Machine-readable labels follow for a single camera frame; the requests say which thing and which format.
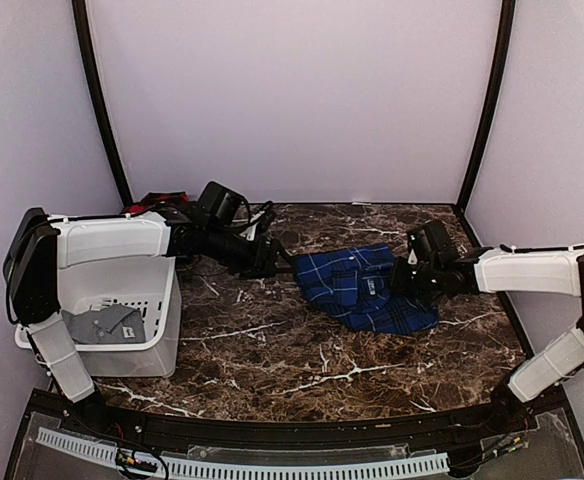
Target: marble surface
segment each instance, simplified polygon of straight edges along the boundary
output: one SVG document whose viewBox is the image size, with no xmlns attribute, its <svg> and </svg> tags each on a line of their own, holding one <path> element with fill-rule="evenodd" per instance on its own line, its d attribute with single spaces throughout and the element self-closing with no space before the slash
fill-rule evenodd
<svg viewBox="0 0 584 480">
<path fill-rule="evenodd" d="M 386 242 L 442 220 L 448 206 L 279 205 L 270 231 L 290 253 Z M 489 400 L 523 352 L 493 295 L 440 303 L 437 328 L 410 336 L 354 333 L 308 305 L 291 275 L 240 280 L 214 262 L 177 269 L 183 315 L 170 378 L 97 379 L 111 405 L 220 420 L 312 422 L 387 418 Z"/>
</svg>

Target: white slotted strip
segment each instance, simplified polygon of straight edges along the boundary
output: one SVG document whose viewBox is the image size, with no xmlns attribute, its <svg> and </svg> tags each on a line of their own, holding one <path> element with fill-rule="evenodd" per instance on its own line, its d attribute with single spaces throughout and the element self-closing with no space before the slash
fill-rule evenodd
<svg viewBox="0 0 584 480">
<path fill-rule="evenodd" d="M 37 443 L 67 453 L 83 460 L 114 468 L 116 446 L 111 442 L 97 443 L 67 433 L 39 429 Z M 137 453 L 137 458 L 156 465 L 148 454 Z M 233 465 L 197 462 L 182 458 L 162 456 L 172 479 L 201 480 L 384 480 L 409 479 L 437 473 L 447 473 L 447 453 L 425 455 L 385 462 L 358 463 L 327 466 L 265 466 Z M 163 468 L 154 474 L 163 477 Z"/>
</svg>

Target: blue plaid shirt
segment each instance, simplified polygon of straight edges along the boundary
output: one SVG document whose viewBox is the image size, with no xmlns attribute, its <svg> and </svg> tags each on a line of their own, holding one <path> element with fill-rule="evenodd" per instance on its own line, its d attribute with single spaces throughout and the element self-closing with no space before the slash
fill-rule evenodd
<svg viewBox="0 0 584 480">
<path fill-rule="evenodd" d="M 297 255 L 294 263 L 303 297 L 354 331 L 406 335 L 439 322 L 436 307 L 390 291 L 394 255 L 386 244 Z"/>
</svg>

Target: folded shirt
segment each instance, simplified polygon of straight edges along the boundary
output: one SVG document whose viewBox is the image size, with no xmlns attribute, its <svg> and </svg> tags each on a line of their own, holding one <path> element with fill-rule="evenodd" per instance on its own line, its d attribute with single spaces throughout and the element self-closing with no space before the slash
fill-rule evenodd
<svg viewBox="0 0 584 480">
<path fill-rule="evenodd" d="M 73 315 L 61 310 L 63 321 L 75 343 L 84 345 L 144 343 L 141 312 L 125 305 L 111 305 Z"/>
<path fill-rule="evenodd" d="M 390 291 L 393 265 L 386 244 L 297 255 L 294 279 L 308 302 L 354 331 L 406 335 L 435 327 L 436 306 Z"/>
</svg>

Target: white wall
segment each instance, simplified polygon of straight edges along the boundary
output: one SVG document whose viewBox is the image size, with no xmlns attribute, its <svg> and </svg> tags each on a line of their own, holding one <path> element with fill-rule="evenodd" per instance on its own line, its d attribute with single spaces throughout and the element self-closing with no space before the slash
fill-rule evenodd
<svg viewBox="0 0 584 480">
<path fill-rule="evenodd" d="M 24 211 L 120 208 L 91 110 L 69 1 L 0 2 L 0 478 L 33 386 L 44 376 L 14 345 L 3 257 Z"/>
<path fill-rule="evenodd" d="M 486 244 L 584 241 L 584 2 L 519 2 L 494 126 L 468 215 Z M 514 295 L 538 350 L 577 299 Z M 584 436 L 584 372 L 566 384 Z"/>
<path fill-rule="evenodd" d="M 90 0 L 132 192 L 453 202 L 499 0 Z"/>
</svg>

